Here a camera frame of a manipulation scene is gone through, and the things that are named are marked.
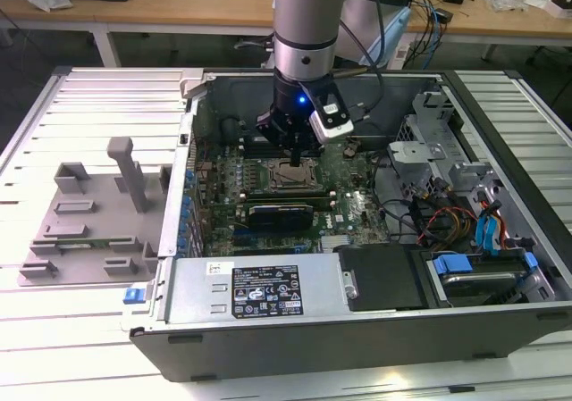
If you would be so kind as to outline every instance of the black plastic cover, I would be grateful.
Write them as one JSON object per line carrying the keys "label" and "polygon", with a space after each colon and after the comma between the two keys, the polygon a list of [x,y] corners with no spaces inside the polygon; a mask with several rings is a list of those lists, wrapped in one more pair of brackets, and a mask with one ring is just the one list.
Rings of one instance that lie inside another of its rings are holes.
{"label": "black plastic cover", "polygon": [[352,272],[357,298],[349,299],[353,312],[414,310],[436,307],[423,248],[380,244],[345,246],[341,270]]}

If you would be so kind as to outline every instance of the wooden table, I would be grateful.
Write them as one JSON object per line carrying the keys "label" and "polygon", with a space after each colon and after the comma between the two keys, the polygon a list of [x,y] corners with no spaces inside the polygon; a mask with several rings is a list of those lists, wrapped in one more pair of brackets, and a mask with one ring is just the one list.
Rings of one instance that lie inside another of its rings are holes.
{"label": "wooden table", "polygon": [[[534,46],[572,45],[572,21],[552,18],[530,7],[526,13],[495,13],[485,0],[462,5],[432,0],[454,14],[443,40]],[[106,67],[119,66],[111,32],[265,35],[272,31],[273,0],[72,0],[69,10],[44,13],[26,0],[0,0],[0,8],[23,29],[86,30],[93,33]],[[0,28],[13,25],[0,18]],[[425,28],[414,9],[401,41],[408,46]]]}

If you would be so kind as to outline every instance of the gray post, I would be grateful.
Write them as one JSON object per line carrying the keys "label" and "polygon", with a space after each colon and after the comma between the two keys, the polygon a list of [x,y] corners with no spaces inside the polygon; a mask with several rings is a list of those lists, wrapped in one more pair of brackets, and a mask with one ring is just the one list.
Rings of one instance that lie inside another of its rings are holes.
{"label": "gray post", "polygon": [[107,155],[113,158],[122,173],[125,186],[129,191],[133,205],[137,213],[145,213],[147,210],[147,198],[145,197],[145,183],[141,172],[137,170],[131,151],[133,141],[129,137],[111,138],[107,145]]}

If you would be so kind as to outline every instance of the gray 3d printed part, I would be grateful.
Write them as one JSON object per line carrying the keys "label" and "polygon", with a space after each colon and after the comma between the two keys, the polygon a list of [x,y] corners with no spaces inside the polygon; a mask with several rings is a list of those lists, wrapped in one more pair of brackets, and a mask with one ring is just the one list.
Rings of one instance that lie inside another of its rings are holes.
{"label": "gray 3d printed part", "polygon": [[131,158],[132,150],[133,141],[129,137],[109,139],[107,155],[117,162],[123,176],[123,182],[129,191],[135,210],[138,213],[144,213],[147,210],[145,182],[141,167],[136,165]]}
{"label": "gray 3d printed part", "polygon": [[62,163],[55,173],[54,181],[64,194],[83,192],[80,181],[88,180],[89,175],[81,163]]}
{"label": "gray 3d printed part", "polygon": [[[136,282],[155,276],[170,167],[143,176],[130,158],[130,139],[119,139],[112,139],[110,148],[118,163],[128,166],[130,180],[124,173],[120,181],[126,193],[115,174],[88,175],[81,163],[61,164],[55,176],[59,188],[30,244],[20,285]],[[139,188],[134,194],[132,181]],[[141,196],[144,213],[133,209],[141,205]]]}
{"label": "gray 3d printed part", "polygon": [[45,238],[83,238],[88,234],[85,224],[78,225],[46,225]]}
{"label": "gray 3d printed part", "polygon": [[36,260],[24,263],[20,268],[20,273],[27,278],[53,277],[57,268],[49,260]]}
{"label": "gray 3d printed part", "polygon": [[93,213],[95,204],[93,200],[68,200],[55,204],[54,213],[66,215],[67,213]]}
{"label": "gray 3d printed part", "polygon": [[149,242],[145,242],[143,246],[143,263],[147,266],[147,269],[151,273],[155,273],[157,270],[157,254],[149,244]]}
{"label": "gray 3d printed part", "polygon": [[137,265],[133,262],[130,256],[106,258],[104,270],[110,276],[114,275],[130,275],[136,274],[138,271]]}

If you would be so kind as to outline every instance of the blue clip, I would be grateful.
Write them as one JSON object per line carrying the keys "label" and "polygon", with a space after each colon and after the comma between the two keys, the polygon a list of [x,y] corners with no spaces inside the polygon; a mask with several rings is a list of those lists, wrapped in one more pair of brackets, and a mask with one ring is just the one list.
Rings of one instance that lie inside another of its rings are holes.
{"label": "blue clip", "polygon": [[437,274],[444,273],[468,273],[473,271],[473,266],[465,254],[440,255],[433,260]]}
{"label": "blue clip", "polygon": [[486,217],[482,216],[479,221],[476,222],[475,229],[475,242],[477,246],[481,246],[484,241],[484,225],[486,223]]}
{"label": "blue clip", "polygon": [[145,301],[144,288],[125,289],[125,296],[123,297],[123,303],[125,305],[142,305],[145,303]]}
{"label": "blue clip", "polygon": [[498,255],[499,251],[494,248],[494,232],[497,230],[497,220],[494,218],[489,218],[489,223],[486,226],[486,232],[484,233],[484,243],[483,248],[485,251],[489,251],[493,255]]}
{"label": "blue clip", "polygon": [[525,261],[526,264],[528,264],[530,270],[534,270],[536,267],[538,267],[538,261],[536,261],[536,257],[532,252],[525,253]]}
{"label": "blue clip", "polygon": [[475,242],[482,246],[485,251],[498,255],[499,251],[494,248],[494,232],[497,230],[497,220],[487,215],[481,216],[476,222]]}

